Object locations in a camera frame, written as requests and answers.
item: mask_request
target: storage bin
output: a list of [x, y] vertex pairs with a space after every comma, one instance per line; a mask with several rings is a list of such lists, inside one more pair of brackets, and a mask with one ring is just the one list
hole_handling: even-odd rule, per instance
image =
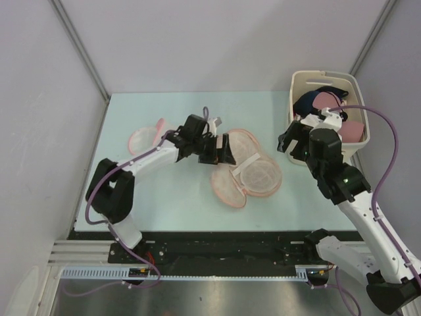
[[[316, 90], [322, 86], [333, 86], [346, 90], [349, 95], [344, 99], [347, 105], [362, 105], [364, 100], [361, 96], [361, 91], [357, 81], [350, 74], [333, 71], [297, 71], [292, 76], [291, 89], [289, 90], [289, 107], [287, 108], [287, 126], [289, 126], [294, 119], [293, 104], [306, 92]], [[370, 128], [368, 125], [367, 112], [359, 109], [347, 109], [343, 107], [348, 114], [348, 120], [359, 121], [364, 124], [364, 132], [360, 142], [342, 144], [342, 154], [344, 161], [348, 161], [358, 149], [363, 148], [370, 140]], [[305, 165], [303, 161], [295, 160], [287, 151], [289, 160], [298, 165]]]

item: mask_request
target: gray wall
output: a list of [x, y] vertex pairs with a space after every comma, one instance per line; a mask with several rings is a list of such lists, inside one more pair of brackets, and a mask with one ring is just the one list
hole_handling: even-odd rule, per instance
[[70, 225], [105, 105], [46, 0], [0, 4], [0, 315]]
[[[395, 123], [400, 147], [397, 162], [380, 194], [380, 203], [396, 231], [421, 256], [421, 1], [397, 4], [375, 46], [357, 73], [366, 106]], [[369, 116], [372, 139], [362, 162], [372, 184], [382, 176], [393, 151], [389, 128]]]
[[348, 72], [385, 0], [63, 0], [110, 92], [288, 90]]

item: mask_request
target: white wall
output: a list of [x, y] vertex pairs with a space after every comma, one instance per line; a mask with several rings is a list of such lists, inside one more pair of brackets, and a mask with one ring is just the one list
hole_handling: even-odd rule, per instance
[[348, 72], [385, 0], [63, 0], [110, 92], [288, 90]]
[[2, 315], [70, 224], [105, 105], [47, 0], [3, 0], [0, 43]]
[[[388, 219], [421, 256], [421, 1], [397, 4], [378, 41], [357, 74], [366, 106], [381, 110], [395, 123], [399, 154], [380, 194]], [[382, 176], [393, 150], [387, 124], [369, 115], [372, 139], [362, 151], [363, 165], [372, 184]]]

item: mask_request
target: white table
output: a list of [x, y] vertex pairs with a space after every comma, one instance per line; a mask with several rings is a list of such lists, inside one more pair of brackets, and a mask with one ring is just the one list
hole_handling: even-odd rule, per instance
[[[244, 128], [283, 172], [278, 192], [268, 198], [249, 197], [244, 209], [233, 209], [218, 200], [210, 176], [214, 166], [197, 163], [191, 156], [148, 174], [135, 188], [132, 214], [142, 231], [288, 231], [355, 230], [353, 224], [318, 191], [306, 167], [294, 165], [277, 152], [278, 136], [285, 131], [288, 92], [217, 93], [118, 93], [113, 94], [103, 125], [88, 183], [104, 158], [119, 161], [131, 157], [128, 139], [133, 131], [154, 126], [165, 118], [178, 126], [188, 115], [221, 117], [218, 133]], [[106, 231], [84, 219], [86, 202], [80, 205], [75, 231]], [[93, 220], [101, 219], [91, 209]]]

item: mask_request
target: robotic arm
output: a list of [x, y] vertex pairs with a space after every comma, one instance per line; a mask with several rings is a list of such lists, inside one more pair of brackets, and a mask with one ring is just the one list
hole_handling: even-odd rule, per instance
[[188, 116], [184, 125], [169, 130], [157, 147], [121, 163], [103, 159], [99, 162], [87, 190], [87, 207], [90, 204], [104, 217], [118, 238], [133, 249], [142, 239], [130, 214], [133, 206], [134, 187], [146, 173], [176, 163], [191, 154], [199, 156], [200, 163], [234, 165], [227, 134], [216, 135], [219, 118], [205, 119]]
[[[343, 162], [337, 133], [340, 127], [341, 117], [323, 109], [317, 115], [293, 121], [278, 138], [278, 151], [285, 153], [292, 148], [290, 155], [307, 164], [323, 196], [353, 222], [374, 260], [341, 243], [326, 230], [317, 230], [308, 236], [307, 246], [323, 260], [336, 264], [357, 279], [366, 287], [373, 303], [390, 315], [421, 294], [409, 267], [412, 265], [419, 275], [421, 261], [398, 237], [379, 206], [372, 209], [373, 194], [362, 173]], [[405, 251], [410, 264], [405, 262], [388, 233]]]

